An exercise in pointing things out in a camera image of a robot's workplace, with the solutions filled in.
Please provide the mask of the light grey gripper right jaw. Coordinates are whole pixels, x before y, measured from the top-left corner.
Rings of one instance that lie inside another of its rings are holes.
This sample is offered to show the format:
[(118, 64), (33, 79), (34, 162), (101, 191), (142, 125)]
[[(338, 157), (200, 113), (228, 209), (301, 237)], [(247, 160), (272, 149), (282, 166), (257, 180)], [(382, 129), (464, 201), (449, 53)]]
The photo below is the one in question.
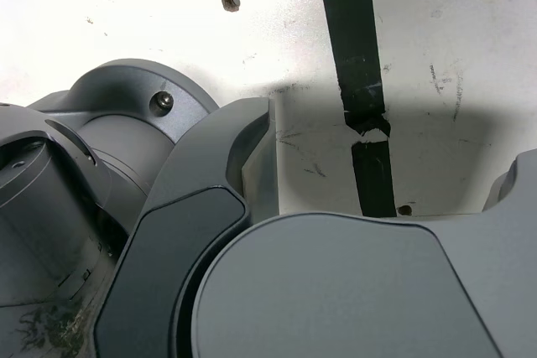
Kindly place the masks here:
[(195, 357), (533, 357), (536, 153), (475, 215), (381, 221), (284, 215), (208, 267)]

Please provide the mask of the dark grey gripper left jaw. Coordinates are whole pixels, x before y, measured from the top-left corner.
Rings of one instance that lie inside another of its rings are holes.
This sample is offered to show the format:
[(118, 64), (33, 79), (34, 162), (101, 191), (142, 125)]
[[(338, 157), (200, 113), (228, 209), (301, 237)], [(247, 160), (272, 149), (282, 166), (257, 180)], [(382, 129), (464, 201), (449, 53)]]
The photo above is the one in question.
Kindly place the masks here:
[(279, 213), (273, 103), (210, 113), (160, 170), (93, 326), (96, 357), (188, 357), (197, 289), (216, 255)]

